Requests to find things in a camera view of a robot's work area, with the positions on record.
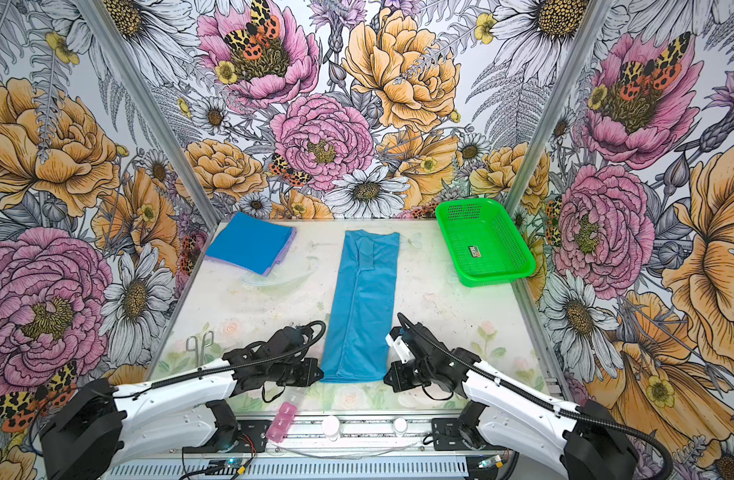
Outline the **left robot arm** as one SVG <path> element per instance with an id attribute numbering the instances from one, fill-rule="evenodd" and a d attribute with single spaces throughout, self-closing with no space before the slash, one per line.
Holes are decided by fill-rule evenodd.
<path id="1" fill-rule="evenodd" d="M 321 380 L 318 361 L 307 352 L 325 331 L 320 320 L 285 326 L 265 342 L 181 374 L 82 386 L 39 432 L 47 478 L 98 479 L 117 465 L 170 449 L 232 448 L 239 427 L 229 399 L 268 383 L 309 387 Z"/>

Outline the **light blue t shirt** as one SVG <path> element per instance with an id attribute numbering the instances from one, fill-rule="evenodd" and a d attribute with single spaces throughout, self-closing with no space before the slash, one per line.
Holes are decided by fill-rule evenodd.
<path id="1" fill-rule="evenodd" d="M 321 369 L 324 383 L 369 383 L 388 370 L 400 235 L 345 233 Z"/>

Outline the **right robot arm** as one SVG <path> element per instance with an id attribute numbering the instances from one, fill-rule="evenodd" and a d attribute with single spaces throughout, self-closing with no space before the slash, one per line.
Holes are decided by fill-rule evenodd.
<path id="1" fill-rule="evenodd" d="M 438 448 L 511 451 L 567 479 L 633 478 L 638 452 L 602 407 L 527 387 L 421 324 L 395 326 L 385 341 L 398 356 L 384 377 L 394 392 L 437 385 L 467 401 L 456 419 L 433 424 Z"/>

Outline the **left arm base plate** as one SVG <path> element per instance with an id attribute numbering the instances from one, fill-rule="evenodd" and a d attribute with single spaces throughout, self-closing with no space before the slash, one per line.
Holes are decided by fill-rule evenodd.
<path id="1" fill-rule="evenodd" d="M 265 420 L 241 420 L 236 426 L 222 426 L 201 446 L 184 447 L 185 454 L 262 453 L 266 450 Z"/>

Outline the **green plastic basket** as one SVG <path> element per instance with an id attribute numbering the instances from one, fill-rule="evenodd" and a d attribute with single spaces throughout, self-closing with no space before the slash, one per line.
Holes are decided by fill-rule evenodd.
<path id="1" fill-rule="evenodd" d="M 536 261 L 506 209 L 487 198 L 446 201 L 435 216 L 462 285 L 474 288 L 527 278 Z"/>

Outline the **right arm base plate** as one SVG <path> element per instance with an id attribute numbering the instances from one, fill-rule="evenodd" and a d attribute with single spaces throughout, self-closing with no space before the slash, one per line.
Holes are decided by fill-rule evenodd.
<path id="1" fill-rule="evenodd" d="M 486 445 L 475 426 L 457 418 L 433 418 L 431 431 L 436 451 L 476 451 Z"/>

